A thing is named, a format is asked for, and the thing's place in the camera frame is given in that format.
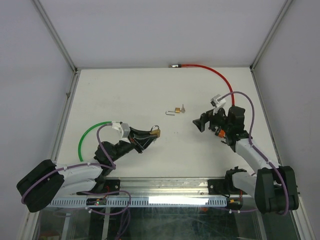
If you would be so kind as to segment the large brass padlock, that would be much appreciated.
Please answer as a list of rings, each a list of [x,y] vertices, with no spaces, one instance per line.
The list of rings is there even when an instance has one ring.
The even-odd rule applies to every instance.
[[[156,136],[157,138],[160,137],[161,135],[161,130],[160,127],[158,125],[153,125],[150,129],[150,135]]]

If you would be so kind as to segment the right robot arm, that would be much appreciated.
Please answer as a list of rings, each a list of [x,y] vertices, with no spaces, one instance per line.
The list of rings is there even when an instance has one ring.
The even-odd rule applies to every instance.
[[[254,175],[239,167],[225,173],[223,188],[234,194],[243,191],[254,198],[257,209],[262,213],[286,214],[299,208],[295,172],[290,166],[281,166],[268,159],[253,142],[245,130],[245,109],[232,106],[204,112],[193,124],[200,132],[209,129],[215,135],[222,134],[225,144],[242,157],[254,171]]]

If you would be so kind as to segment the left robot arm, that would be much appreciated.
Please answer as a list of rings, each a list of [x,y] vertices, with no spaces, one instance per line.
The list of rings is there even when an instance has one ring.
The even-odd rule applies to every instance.
[[[116,144],[101,141],[100,131],[111,127],[119,133]],[[85,137],[96,130],[98,142],[93,159],[84,161],[82,144]],[[57,164],[51,159],[40,162],[16,185],[21,203],[31,213],[41,211],[52,200],[71,194],[99,195],[106,187],[105,177],[116,169],[115,162],[135,150],[141,154],[161,135],[158,125],[150,130],[138,130],[127,123],[104,121],[87,129],[79,140],[77,164]]]

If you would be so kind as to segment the orange black padlock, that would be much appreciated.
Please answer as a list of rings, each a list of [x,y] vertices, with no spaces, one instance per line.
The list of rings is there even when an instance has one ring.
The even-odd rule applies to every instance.
[[[221,128],[217,128],[214,133],[217,137],[221,138],[221,142],[226,144],[226,134]]]

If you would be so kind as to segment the small padlock silver keys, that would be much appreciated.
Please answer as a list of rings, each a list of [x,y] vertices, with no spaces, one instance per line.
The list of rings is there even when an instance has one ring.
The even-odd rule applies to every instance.
[[[185,112],[186,112],[186,109],[185,109],[185,107],[184,107],[184,104],[182,105],[182,107],[181,107],[181,109],[180,109],[180,112],[181,112],[181,113],[185,113]]]

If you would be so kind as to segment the small brass padlock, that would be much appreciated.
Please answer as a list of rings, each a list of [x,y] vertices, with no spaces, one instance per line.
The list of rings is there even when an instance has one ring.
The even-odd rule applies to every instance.
[[[174,110],[167,110],[165,112],[167,116],[175,116],[176,114],[180,114],[180,113],[181,113],[181,109],[179,107],[176,107]]]

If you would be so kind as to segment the aluminium mounting rail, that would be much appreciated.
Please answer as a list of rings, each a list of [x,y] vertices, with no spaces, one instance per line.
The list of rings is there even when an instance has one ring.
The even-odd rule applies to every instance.
[[[208,183],[209,179],[224,179],[223,177],[190,177],[190,178],[161,178],[161,177],[100,177],[97,180],[86,179],[77,183],[54,187],[47,192],[53,198],[67,197],[77,195],[77,192],[84,192],[92,190],[97,181],[102,179],[119,179],[120,190],[110,192],[113,196],[124,195],[125,191],[133,197],[149,197],[149,196],[206,196],[209,195]],[[240,191],[232,192],[230,195],[237,195]]]

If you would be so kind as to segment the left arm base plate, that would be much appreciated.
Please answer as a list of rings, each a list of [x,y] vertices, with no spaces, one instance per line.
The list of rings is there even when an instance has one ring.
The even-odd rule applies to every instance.
[[[103,178],[102,180],[97,181],[93,189],[87,191],[88,193],[84,193],[83,191],[80,191],[80,192],[77,192],[76,194],[78,196],[106,195],[107,193],[120,190],[120,184],[121,184],[120,179],[113,179],[113,178],[104,179]]]

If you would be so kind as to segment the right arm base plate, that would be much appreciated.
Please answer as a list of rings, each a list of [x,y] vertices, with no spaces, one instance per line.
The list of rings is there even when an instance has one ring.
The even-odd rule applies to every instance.
[[[227,180],[218,178],[218,179],[208,179],[207,188],[209,195],[222,195],[225,197],[230,196],[230,188]]]

